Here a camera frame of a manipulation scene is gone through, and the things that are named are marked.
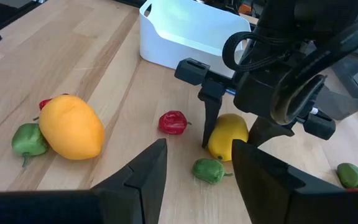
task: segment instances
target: black cable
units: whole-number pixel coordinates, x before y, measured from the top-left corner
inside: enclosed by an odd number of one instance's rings
[[[278,124],[288,124],[303,108],[300,93],[313,78],[358,48],[358,21],[335,35],[292,68],[280,81],[272,101],[271,115]],[[294,99],[301,102],[294,105]]]
[[[258,62],[239,65],[236,63],[236,60],[234,58],[234,52],[236,51],[236,48],[240,44],[240,42],[247,39],[257,40],[265,44],[275,45],[275,46],[285,45],[292,42],[292,40],[290,39],[264,37],[261,35],[257,35],[253,32],[235,33],[228,38],[226,43],[224,43],[223,50],[222,50],[222,58],[224,64],[234,71],[237,72],[253,71],[265,67],[267,65],[270,65],[287,56],[286,54],[276,54],[273,56],[269,56],[265,59],[259,60]]]

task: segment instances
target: wooden tabletop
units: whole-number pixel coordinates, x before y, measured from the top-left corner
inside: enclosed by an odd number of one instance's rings
[[[138,9],[111,0],[49,0],[0,31],[0,191],[88,189],[158,138],[168,141],[167,184],[160,223],[250,223],[234,177],[208,185],[191,174],[201,148],[204,105],[200,88],[174,78],[174,71],[140,59]],[[106,140],[100,156],[69,161],[53,150],[26,169],[14,155],[16,129],[39,115],[41,100],[69,93],[87,101],[100,117]],[[157,130],[158,118],[180,110],[193,125],[180,136]],[[221,113],[245,117],[224,96]],[[335,168],[358,166],[358,113],[337,124],[329,141],[294,127],[261,149],[339,185]],[[230,162],[224,164],[232,171]]]

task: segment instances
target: wood grain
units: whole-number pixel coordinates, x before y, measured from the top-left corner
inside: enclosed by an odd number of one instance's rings
[[[192,176],[194,161],[211,157],[201,148],[200,87],[140,58],[138,9],[111,0],[49,0],[0,34],[0,191],[88,189],[166,138],[160,223],[250,223],[235,178],[211,186]],[[49,150],[23,169],[11,149],[14,132],[38,116],[39,101],[62,93],[82,97],[100,117],[106,130],[101,155],[69,161]],[[256,117],[232,101],[225,95],[220,113],[240,114],[250,128]],[[180,136],[157,130],[159,117],[169,110],[184,112],[192,122]],[[338,164],[358,166],[358,113],[338,122],[329,141],[306,134],[300,125],[294,131],[294,137],[278,137],[260,148],[336,185]],[[224,166],[233,171],[230,162]]]

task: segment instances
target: pepper stem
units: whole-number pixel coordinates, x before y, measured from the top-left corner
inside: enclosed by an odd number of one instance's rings
[[[27,164],[29,163],[30,153],[25,152],[22,154],[22,157],[24,159],[22,167],[25,168],[25,167],[27,167]]]

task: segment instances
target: white basket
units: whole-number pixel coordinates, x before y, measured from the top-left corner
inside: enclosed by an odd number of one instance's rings
[[[148,16],[145,11],[152,6]],[[176,68],[179,61],[193,58],[211,70],[232,77],[222,60],[222,48],[232,34],[250,31],[241,16],[192,0],[148,0],[140,8],[140,55],[159,65]],[[240,44],[235,52],[239,61]]]

